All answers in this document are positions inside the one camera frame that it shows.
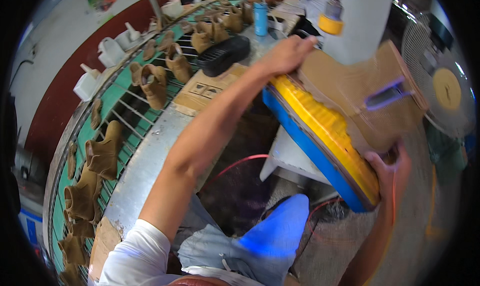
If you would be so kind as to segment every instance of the concrete floor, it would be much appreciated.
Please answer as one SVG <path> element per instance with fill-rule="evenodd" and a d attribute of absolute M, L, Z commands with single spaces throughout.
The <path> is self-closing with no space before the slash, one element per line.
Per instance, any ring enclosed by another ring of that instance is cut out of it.
<path fill-rule="evenodd" d="M 277 129 L 274 124 L 265 124 L 269 120 L 272 118 L 257 114 L 243 118 L 207 180 L 240 158 L 268 153 L 272 135 Z M 370 285 L 418 283 L 440 255 L 454 223 L 459 181 L 451 185 L 437 183 L 432 194 L 433 167 L 423 125 L 406 135 L 404 140 L 412 159 L 410 181 L 396 218 L 390 246 Z M 283 197 L 295 193 L 308 194 L 308 189 L 277 176 L 270 176 L 262 183 L 258 179 L 262 165 L 263 160 L 260 159 L 237 166 L 212 183 L 201 197 L 206 209 L 227 235 L 243 235 L 260 221 L 265 210 Z M 343 220 L 317 223 L 316 235 L 305 229 L 299 246 L 299 251 L 303 252 L 293 266 L 301 285 L 337 284 L 369 234 L 375 218 L 375 212 L 350 212 Z"/>

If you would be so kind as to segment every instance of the blue water bottle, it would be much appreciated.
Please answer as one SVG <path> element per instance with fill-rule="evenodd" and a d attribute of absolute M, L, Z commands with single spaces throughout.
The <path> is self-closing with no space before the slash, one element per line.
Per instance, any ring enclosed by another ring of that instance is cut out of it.
<path fill-rule="evenodd" d="M 267 4 L 255 2 L 253 13 L 255 14 L 255 34 L 262 37 L 266 36 L 268 33 Z"/>

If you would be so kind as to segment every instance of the light blue jeans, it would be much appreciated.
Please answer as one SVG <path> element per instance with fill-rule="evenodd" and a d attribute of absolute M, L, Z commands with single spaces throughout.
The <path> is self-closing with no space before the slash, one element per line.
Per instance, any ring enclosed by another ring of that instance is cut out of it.
<path fill-rule="evenodd" d="M 308 198 L 296 194 L 241 238 L 227 237 L 200 199 L 193 195 L 172 250 L 183 267 L 209 266 L 232 271 L 265 286 L 283 285 L 295 260 L 309 214 Z"/>

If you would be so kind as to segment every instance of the metal rack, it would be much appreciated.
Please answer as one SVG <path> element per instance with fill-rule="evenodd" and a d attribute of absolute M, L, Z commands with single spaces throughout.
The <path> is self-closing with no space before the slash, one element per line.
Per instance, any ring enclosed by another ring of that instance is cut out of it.
<path fill-rule="evenodd" d="M 189 19 L 188 21 L 192 22 L 193 24 L 195 23 L 193 21 L 193 18 L 195 15 L 200 14 L 205 7 L 199 8 L 197 11 L 195 11 L 192 14 L 189 14 Z M 162 32 L 164 34 L 167 30 L 173 28 L 177 23 L 183 18 L 180 18 L 167 28 L 165 28 Z M 180 45 L 180 47 L 183 50 L 183 55 L 187 58 L 189 61 L 190 65 L 192 66 L 194 74 L 199 70 L 199 68 L 196 65 L 197 57 L 198 54 L 196 50 L 192 46 L 192 36 L 191 35 L 183 35 L 180 37 L 176 42 Z M 135 52 L 132 57 L 126 61 L 121 68 L 117 70 L 116 73 L 114 73 L 111 78 L 109 78 L 98 95 L 96 97 L 102 97 L 106 90 L 109 89 L 110 87 L 118 87 L 120 88 L 124 93 L 123 95 L 117 99 L 117 101 L 114 103 L 113 107 L 108 111 L 107 115 L 101 122 L 100 126 L 95 130 L 94 135 L 92 137 L 93 140 L 95 141 L 102 141 L 105 139 L 105 131 L 108 126 L 108 123 L 112 120 L 117 120 L 121 122 L 124 126 L 124 129 L 122 131 L 123 134 L 123 145 L 122 148 L 120 149 L 120 152 L 118 154 L 118 159 L 117 159 L 117 167 L 119 168 L 119 173 L 118 173 L 118 179 L 114 181 L 108 181 L 108 180 L 102 180 L 102 189 L 100 192 L 100 195 L 97 199 L 97 202 L 100 206 L 100 209 L 103 212 L 105 211 L 105 208 L 107 207 L 107 204 L 109 202 L 109 199 L 112 195 L 113 190 L 115 189 L 115 186 L 118 182 L 118 180 L 121 178 L 122 174 L 124 173 L 126 167 L 128 166 L 128 163 L 131 159 L 131 157 L 135 154 L 135 151 L 137 147 L 140 145 L 141 141 L 144 139 L 144 137 L 147 135 L 147 133 L 150 132 L 150 129 L 154 125 L 154 123 L 160 118 L 162 113 L 165 111 L 165 109 L 168 107 L 170 102 L 176 97 L 176 95 L 180 92 L 180 90 L 183 88 L 184 84 L 179 82 L 177 79 L 175 79 L 173 73 L 171 72 L 170 69 L 166 67 L 165 64 L 165 54 L 162 53 L 158 55 L 151 63 L 155 66 L 162 66 L 165 68 L 167 72 L 167 102 L 164 106 L 163 109 L 161 110 L 154 110 L 149 107 L 148 101 L 145 98 L 145 94 L 143 91 L 141 91 L 140 87 L 134 87 L 132 84 L 128 86 L 128 88 L 125 88 L 122 85 L 119 85 L 116 82 L 117 77 L 121 72 L 124 70 L 129 70 L 128 66 L 136 57 L 138 57 L 141 54 L 143 47 L 139 49 L 137 52 Z M 81 130 L 81 127 L 86 124 L 87 118 L 89 117 L 89 114 L 91 113 L 91 106 L 86 110 L 85 114 L 82 114 L 79 122 L 75 126 L 75 131 L 73 132 L 74 134 L 71 137 L 71 140 L 77 143 L 77 145 L 82 144 L 78 143 L 78 136 L 79 132 Z M 55 236 L 56 240 L 60 240 L 58 238 L 61 238 L 62 235 L 63 238 L 67 235 L 68 231 L 66 228 L 66 224 L 63 222 L 63 226 L 61 231 L 56 231 L 55 225 L 53 224 L 53 214 L 55 212 L 54 208 L 55 205 L 57 204 L 57 207 L 62 207 L 62 212 L 63 212 L 63 207 L 64 203 L 61 203 L 61 197 L 59 194 L 59 183 L 60 183 L 60 175 L 62 174 L 62 169 L 65 167 L 66 164 L 66 159 L 67 159 L 67 154 L 68 151 L 65 150 L 63 156 L 61 157 L 60 161 L 60 166 L 57 169 L 57 175 L 55 177 L 55 187 L 52 188 L 52 193 L 51 193 L 51 202 L 49 207 L 49 216 L 48 218 L 48 224 L 49 224 L 49 229 L 48 229 L 48 245 L 49 245 L 49 251 L 50 255 L 52 257 L 52 261 L 55 264 L 55 268 L 57 272 L 63 271 L 64 266 L 63 266 L 63 257 L 56 253 L 54 246 L 57 244 L 55 243 L 55 239 L 53 236 Z M 73 185 L 75 185 L 81 175 L 82 167 L 83 164 L 86 160 L 86 157 L 82 153 L 81 149 L 77 150 L 77 154 L 79 154 L 79 158 L 77 158 L 77 164 L 80 164 L 80 166 L 77 166 L 77 170 L 75 171 L 74 178 L 73 178 Z M 85 239 L 85 245 L 84 249 L 87 251 L 88 255 L 90 256 L 91 249 L 93 246 L 93 239 L 91 238 L 86 238 Z M 82 280 L 87 283 L 87 271 L 88 269 L 84 266 L 78 266 L 80 276 Z"/>

